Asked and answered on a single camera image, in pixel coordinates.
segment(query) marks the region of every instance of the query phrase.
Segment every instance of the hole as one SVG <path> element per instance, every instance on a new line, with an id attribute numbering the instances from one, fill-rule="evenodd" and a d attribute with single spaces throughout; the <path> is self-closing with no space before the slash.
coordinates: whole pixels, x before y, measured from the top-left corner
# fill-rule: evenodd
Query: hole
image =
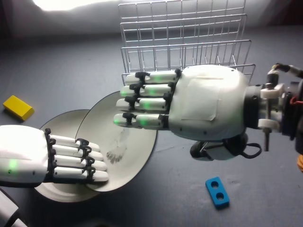
<path id="1" fill-rule="evenodd" d="M 218 184 L 217 181 L 213 181 L 210 185 L 211 185 L 212 188 L 218 188 L 219 187 L 219 184 Z"/>
<path id="2" fill-rule="evenodd" d="M 219 192 L 219 193 L 216 194 L 216 198 L 218 200 L 223 200 L 224 199 L 224 195 L 221 192 Z"/>

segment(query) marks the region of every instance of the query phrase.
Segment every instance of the round plate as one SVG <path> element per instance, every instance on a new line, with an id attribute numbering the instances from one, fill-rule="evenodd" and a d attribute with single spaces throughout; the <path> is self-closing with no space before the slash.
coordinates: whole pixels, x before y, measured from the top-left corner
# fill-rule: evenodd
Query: round plate
<path id="1" fill-rule="evenodd" d="M 54 117 L 41 130 L 50 128 L 52 134 L 75 138 L 77 130 L 89 110 L 75 110 Z M 36 190 L 43 196 L 58 202 L 80 202 L 96 195 L 95 192 L 81 184 L 42 183 Z"/>
<path id="2" fill-rule="evenodd" d="M 103 148 L 109 181 L 87 185 L 99 192 L 117 189 L 132 180 L 148 160 L 157 137 L 154 130 L 123 128 L 113 123 L 114 115 L 121 113 L 116 107 L 120 98 L 115 92 L 99 101 L 84 118 L 76 136 Z"/>

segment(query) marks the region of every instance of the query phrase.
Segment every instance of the blue block with holes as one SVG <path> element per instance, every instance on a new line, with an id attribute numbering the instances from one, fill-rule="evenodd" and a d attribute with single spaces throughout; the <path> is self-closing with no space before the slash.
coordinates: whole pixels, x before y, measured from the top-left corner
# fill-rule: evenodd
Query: blue block with holes
<path id="1" fill-rule="evenodd" d="M 229 197 L 219 177 L 208 179 L 205 185 L 217 209 L 228 207 Z"/>

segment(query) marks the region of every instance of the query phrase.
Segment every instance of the metal wire rack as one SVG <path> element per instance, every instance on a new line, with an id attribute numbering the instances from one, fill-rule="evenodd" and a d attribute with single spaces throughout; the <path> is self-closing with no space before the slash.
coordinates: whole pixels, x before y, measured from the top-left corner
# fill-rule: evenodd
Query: metal wire rack
<path id="1" fill-rule="evenodd" d="M 120 4 L 123 83 L 125 75 L 137 71 L 183 70 L 200 64 L 233 67 L 251 80 L 255 65 L 246 65 L 251 42 L 242 40 L 246 0 L 238 6 L 234 2 L 168 0 Z"/>

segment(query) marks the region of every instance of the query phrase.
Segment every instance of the gray table surface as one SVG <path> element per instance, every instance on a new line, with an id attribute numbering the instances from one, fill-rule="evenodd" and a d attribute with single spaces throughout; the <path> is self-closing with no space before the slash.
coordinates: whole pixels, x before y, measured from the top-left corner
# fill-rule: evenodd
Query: gray table surface
<path id="1" fill-rule="evenodd" d="M 257 65 L 252 83 L 264 83 L 276 62 L 303 68 L 302 37 L 302 26 L 246 30 L 245 38 L 252 40 L 247 63 Z M 90 109 L 122 85 L 121 46 L 118 35 L 5 44 L 0 51 L 0 102 L 16 95 L 31 104 L 36 112 L 23 125 L 37 128 L 66 111 Z M 0 124 L 20 123 L 1 112 Z M 263 143 L 261 131 L 248 130 L 248 135 L 250 142 Z M 303 174 L 288 137 L 271 135 L 270 152 L 253 160 L 199 162 L 189 154 L 192 143 L 159 132 L 149 162 L 130 183 L 81 203 L 53 202 L 34 189 L 3 189 L 32 227 L 302 225 Z M 215 176 L 231 200 L 221 211 L 205 187 Z"/>

